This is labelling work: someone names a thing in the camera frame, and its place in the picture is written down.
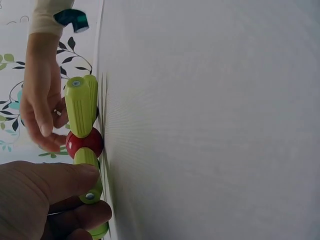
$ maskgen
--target hand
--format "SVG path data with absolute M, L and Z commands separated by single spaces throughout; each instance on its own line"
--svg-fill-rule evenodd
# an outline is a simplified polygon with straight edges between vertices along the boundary
M 0 165 L 0 239 L 92 240 L 87 230 L 106 223 L 111 208 L 104 201 L 82 204 L 76 196 L 90 190 L 98 176 L 86 164 Z
M 20 114 L 31 139 L 48 152 L 59 152 L 66 136 L 53 133 L 68 122 L 56 62 L 59 37 L 31 34 L 28 40 Z

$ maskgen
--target red ball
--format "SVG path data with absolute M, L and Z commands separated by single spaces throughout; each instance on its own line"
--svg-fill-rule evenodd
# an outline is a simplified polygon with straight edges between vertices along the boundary
M 65 146 L 72 159 L 80 148 L 91 149 L 98 158 L 104 149 L 104 141 L 100 132 L 93 127 L 90 134 L 84 138 L 79 138 L 70 131 L 66 137 Z

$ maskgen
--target toy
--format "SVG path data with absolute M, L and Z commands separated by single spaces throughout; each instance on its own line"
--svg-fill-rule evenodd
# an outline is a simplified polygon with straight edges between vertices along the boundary
M 93 124 L 97 118 L 98 82 L 93 75 L 73 77 L 65 86 L 65 104 L 69 117 L 70 133 L 66 140 L 74 164 L 91 164 L 100 167 L 98 157 L 103 151 L 103 139 Z M 99 177 L 93 189 L 79 196 L 85 204 L 94 204 L 101 198 L 103 186 Z M 108 232 L 108 223 L 89 231 L 94 240 Z

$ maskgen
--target sleeve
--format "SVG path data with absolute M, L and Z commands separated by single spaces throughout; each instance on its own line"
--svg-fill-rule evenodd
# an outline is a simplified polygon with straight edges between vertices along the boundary
M 54 14 L 71 9 L 75 0 L 35 0 L 29 34 L 51 33 L 61 37 L 64 27 L 54 20 Z

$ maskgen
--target floral wallpaper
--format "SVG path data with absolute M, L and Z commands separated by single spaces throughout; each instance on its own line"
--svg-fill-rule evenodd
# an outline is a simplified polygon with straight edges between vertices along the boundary
M 5 12 L 13 4 L 29 5 L 29 0 L 0 0 L 0 164 L 25 160 L 29 162 L 65 162 L 71 163 L 66 147 L 60 152 L 46 152 L 35 145 L 20 117 L 20 101 L 22 96 L 25 70 L 25 54 L 28 40 L 28 21 L 31 15 L 27 6 L 22 11 Z M 84 0 L 76 1 L 75 7 L 83 9 L 88 6 Z M 96 1 L 86 10 L 90 28 L 75 34 L 71 27 L 66 27 L 60 40 L 56 58 L 60 65 L 62 80 L 61 92 L 68 79 L 84 76 L 93 72 L 93 52 L 97 28 Z M 68 134 L 69 125 L 55 129 L 59 134 Z

